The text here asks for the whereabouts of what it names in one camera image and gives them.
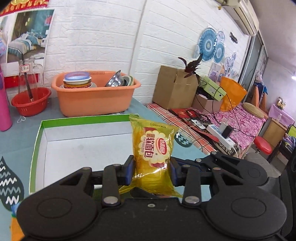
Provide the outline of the clear glass jar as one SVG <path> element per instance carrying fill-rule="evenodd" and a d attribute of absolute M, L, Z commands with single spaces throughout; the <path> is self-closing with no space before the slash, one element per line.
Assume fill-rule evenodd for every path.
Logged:
<path fill-rule="evenodd" d="M 44 85 L 44 68 L 35 62 L 31 57 L 22 59 L 18 62 L 18 93 L 28 91 L 29 98 L 33 100 L 32 90 Z"/>

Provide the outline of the pink floral bedsheet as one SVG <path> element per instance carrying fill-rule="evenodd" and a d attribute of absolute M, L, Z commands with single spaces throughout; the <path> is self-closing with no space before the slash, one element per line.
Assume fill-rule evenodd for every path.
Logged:
<path fill-rule="evenodd" d="M 222 122 L 234 128 L 230 138 L 239 145 L 240 153 L 247 150 L 253 143 L 254 138 L 259 135 L 261 128 L 266 122 L 265 118 L 258 118 L 248 113 L 242 104 L 231 111 L 218 113 L 205 112 L 212 124 L 220 126 Z"/>

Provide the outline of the dark red leaf plant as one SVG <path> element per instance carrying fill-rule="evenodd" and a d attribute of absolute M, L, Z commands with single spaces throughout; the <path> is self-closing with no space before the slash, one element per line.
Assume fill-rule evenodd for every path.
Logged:
<path fill-rule="evenodd" d="M 199 74 L 196 73 L 196 70 L 198 69 L 198 66 L 200 65 L 202 57 L 203 57 L 203 53 L 201 53 L 199 55 L 197 60 L 191 61 L 190 63 L 187 63 L 187 61 L 182 57 L 178 58 L 178 59 L 182 60 L 185 65 L 184 72 L 187 74 L 184 76 L 184 78 L 189 78 L 190 76 L 195 75 L 197 78 L 198 85 L 200 85 L 200 76 L 199 76 Z"/>

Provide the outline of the plaid cloth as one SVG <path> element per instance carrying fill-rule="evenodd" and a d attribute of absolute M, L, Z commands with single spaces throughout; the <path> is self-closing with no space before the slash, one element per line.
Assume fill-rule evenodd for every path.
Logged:
<path fill-rule="evenodd" d="M 217 144 L 207 136 L 196 132 L 193 128 L 193 123 L 185 123 L 181 118 L 155 103 L 147 104 L 146 107 L 156 113 L 163 121 L 165 121 L 165 123 L 179 127 L 181 135 L 187 138 L 189 142 L 197 147 L 203 154 L 208 155 L 211 151 L 219 151 L 223 154 L 232 154 L 232 156 L 237 157 L 237 153 L 233 149 L 224 152 L 220 144 Z"/>

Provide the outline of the green white small box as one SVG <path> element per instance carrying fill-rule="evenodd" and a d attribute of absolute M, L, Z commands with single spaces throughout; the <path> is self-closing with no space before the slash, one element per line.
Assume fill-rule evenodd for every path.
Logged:
<path fill-rule="evenodd" d="M 200 87 L 216 101 L 221 101 L 226 96 L 226 91 L 209 77 L 203 76 L 200 81 Z"/>

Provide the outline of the bedroom poster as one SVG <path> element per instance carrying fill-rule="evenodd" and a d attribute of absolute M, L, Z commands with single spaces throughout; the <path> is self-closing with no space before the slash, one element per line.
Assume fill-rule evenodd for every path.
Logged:
<path fill-rule="evenodd" d="M 20 11 L 1 17 L 1 70 L 19 74 L 19 61 L 34 58 L 44 65 L 54 9 Z"/>

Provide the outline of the green white cardboard box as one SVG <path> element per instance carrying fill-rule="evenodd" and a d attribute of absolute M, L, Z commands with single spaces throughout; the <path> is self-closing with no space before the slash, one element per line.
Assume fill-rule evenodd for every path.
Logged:
<path fill-rule="evenodd" d="M 91 167 L 124 164 L 133 154 L 127 114 L 58 118 L 41 122 L 31 161 L 29 193 Z"/>

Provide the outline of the white air conditioner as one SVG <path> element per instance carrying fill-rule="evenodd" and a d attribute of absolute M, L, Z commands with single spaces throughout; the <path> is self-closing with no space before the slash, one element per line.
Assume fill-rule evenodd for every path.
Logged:
<path fill-rule="evenodd" d="M 259 31 L 259 20 L 250 1 L 217 1 L 233 18 L 241 31 L 248 36 L 255 36 Z"/>

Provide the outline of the red plastic basket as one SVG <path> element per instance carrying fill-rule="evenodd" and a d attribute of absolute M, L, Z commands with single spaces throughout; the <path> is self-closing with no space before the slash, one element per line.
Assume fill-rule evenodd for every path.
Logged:
<path fill-rule="evenodd" d="M 51 90 L 46 87 L 38 87 L 32 90 L 33 100 L 29 98 L 28 91 L 18 93 L 11 100 L 13 107 L 24 117 L 34 116 L 43 112 L 48 104 Z"/>

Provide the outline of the stainless steel bowl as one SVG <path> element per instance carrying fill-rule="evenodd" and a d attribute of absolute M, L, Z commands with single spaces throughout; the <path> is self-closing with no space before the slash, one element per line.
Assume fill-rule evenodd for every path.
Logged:
<path fill-rule="evenodd" d="M 121 76 L 121 70 L 118 70 L 106 83 L 105 87 L 120 87 L 125 84 L 125 80 Z"/>

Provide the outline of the blue round wall decoration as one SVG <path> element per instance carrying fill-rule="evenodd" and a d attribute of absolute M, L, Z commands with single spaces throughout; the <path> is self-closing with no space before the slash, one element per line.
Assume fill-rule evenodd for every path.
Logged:
<path fill-rule="evenodd" d="M 206 28 L 199 39 L 199 51 L 203 61 L 214 57 L 217 47 L 217 34 L 213 28 Z"/>

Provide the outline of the orange plastic basin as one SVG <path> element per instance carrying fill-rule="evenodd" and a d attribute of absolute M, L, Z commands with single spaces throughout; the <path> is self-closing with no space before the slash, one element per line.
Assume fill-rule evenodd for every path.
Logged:
<path fill-rule="evenodd" d="M 102 115 L 119 113 L 128 109 L 134 90 L 141 83 L 134 79 L 131 86 L 106 87 L 114 71 L 88 71 L 92 82 L 96 85 L 90 88 L 63 88 L 66 73 L 56 75 L 51 88 L 57 92 L 59 106 L 66 117 Z"/>

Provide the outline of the orange plastic bag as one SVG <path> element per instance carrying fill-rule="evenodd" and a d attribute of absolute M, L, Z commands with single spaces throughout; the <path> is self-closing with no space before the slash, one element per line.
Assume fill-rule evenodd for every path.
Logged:
<path fill-rule="evenodd" d="M 220 107 L 220 111 L 222 112 L 230 111 L 235 108 L 247 94 L 247 91 L 242 85 L 224 76 L 221 78 L 220 87 L 226 92 L 226 96 L 223 98 Z"/>

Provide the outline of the red gold fu banner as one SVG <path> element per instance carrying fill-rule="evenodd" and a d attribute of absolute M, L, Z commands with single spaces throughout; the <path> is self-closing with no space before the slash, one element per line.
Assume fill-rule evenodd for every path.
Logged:
<path fill-rule="evenodd" d="M 49 0 L 15 0 L 11 1 L 4 10 L 1 11 L 1 16 L 6 16 L 19 11 L 31 9 L 46 8 Z"/>

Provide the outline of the stacked bowls with blue lid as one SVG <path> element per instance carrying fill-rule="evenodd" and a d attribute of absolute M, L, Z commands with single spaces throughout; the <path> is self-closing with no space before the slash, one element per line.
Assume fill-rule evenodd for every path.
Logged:
<path fill-rule="evenodd" d="M 75 71 L 65 74 L 63 79 L 63 85 L 61 85 L 61 88 L 64 89 L 92 87 L 97 87 L 97 85 L 92 81 L 90 73 L 86 71 Z"/>

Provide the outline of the yellow soft bread snack bag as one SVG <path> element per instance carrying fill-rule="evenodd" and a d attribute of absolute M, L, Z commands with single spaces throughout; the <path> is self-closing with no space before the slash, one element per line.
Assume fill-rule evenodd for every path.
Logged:
<path fill-rule="evenodd" d="M 135 171 L 130 185 L 122 186 L 120 194 L 133 188 L 164 196 L 181 197 L 170 178 L 170 157 L 177 126 L 145 120 L 135 114 L 129 116 L 132 125 Z"/>

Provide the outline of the small tan cardboard box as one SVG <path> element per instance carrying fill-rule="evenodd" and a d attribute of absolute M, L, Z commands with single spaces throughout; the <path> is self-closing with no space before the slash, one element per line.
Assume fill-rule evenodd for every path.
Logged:
<path fill-rule="evenodd" d="M 217 113 L 221 108 L 222 101 L 207 99 L 205 96 L 196 94 L 192 103 L 192 108 L 203 114 Z"/>

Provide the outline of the pink thermos bottle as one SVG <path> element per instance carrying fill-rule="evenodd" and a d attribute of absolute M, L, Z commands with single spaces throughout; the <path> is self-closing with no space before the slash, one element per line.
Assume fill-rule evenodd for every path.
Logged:
<path fill-rule="evenodd" d="M 13 125 L 9 110 L 9 101 L 6 94 L 4 75 L 1 71 L 1 89 L 0 89 L 0 130 L 1 132 L 7 131 Z"/>

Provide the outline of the red round stool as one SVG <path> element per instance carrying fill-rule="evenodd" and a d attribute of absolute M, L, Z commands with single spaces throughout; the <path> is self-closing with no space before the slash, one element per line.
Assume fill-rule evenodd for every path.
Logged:
<path fill-rule="evenodd" d="M 271 145 L 263 137 L 256 136 L 253 143 L 257 153 L 263 152 L 266 155 L 270 155 L 273 151 Z"/>

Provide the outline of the white power strip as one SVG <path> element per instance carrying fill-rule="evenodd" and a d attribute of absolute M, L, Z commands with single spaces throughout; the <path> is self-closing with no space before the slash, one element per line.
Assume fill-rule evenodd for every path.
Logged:
<path fill-rule="evenodd" d="M 217 137 L 219 139 L 219 142 L 227 149 L 227 150 L 231 150 L 232 148 L 234 148 L 235 143 L 232 139 L 230 138 L 224 138 L 222 136 L 222 132 L 219 131 L 219 128 L 217 126 L 215 126 L 214 124 L 208 125 L 206 127 L 206 130 L 214 135 L 215 137 Z"/>

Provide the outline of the brown cardboard box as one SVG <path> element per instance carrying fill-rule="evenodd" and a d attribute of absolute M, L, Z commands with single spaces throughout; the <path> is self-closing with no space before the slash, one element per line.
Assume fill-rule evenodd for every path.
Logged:
<path fill-rule="evenodd" d="M 164 109 L 190 108 L 199 86 L 196 75 L 184 70 L 161 66 L 152 102 Z"/>

